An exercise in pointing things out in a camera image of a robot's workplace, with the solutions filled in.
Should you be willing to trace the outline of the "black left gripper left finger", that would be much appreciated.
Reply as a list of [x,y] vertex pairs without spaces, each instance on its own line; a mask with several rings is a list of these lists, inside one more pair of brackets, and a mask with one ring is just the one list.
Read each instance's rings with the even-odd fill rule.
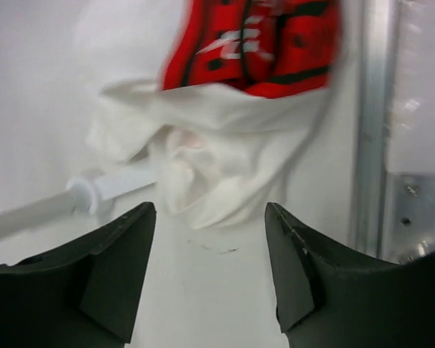
[[0,265],[0,347],[129,344],[156,215],[144,202],[85,236]]

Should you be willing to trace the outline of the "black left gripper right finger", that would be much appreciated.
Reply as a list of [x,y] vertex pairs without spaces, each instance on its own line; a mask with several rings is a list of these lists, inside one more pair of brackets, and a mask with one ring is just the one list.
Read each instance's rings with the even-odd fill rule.
[[265,208],[276,317],[291,347],[435,347],[435,252],[398,265]]

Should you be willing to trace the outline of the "white red print t-shirt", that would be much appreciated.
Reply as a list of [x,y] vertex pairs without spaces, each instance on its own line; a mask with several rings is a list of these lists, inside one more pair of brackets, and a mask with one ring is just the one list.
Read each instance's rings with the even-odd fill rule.
[[284,197],[341,65],[340,1],[90,1],[75,51],[96,102],[88,143],[146,153],[163,210],[234,225]]

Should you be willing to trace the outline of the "white silver clothes rack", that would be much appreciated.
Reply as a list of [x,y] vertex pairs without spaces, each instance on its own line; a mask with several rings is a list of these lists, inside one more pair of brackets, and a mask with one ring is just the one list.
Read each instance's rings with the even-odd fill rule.
[[73,176],[65,191],[0,213],[0,240],[75,213],[106,216],[115,200],[156,182],[148,160],[129,164],[113,173],[99,169]]

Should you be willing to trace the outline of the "silver front mounting rail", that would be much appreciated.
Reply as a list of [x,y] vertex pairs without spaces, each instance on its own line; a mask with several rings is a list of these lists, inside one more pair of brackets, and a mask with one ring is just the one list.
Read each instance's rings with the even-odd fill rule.
[[435,252],[435,1],[362,15],[349,245],[403,264]]

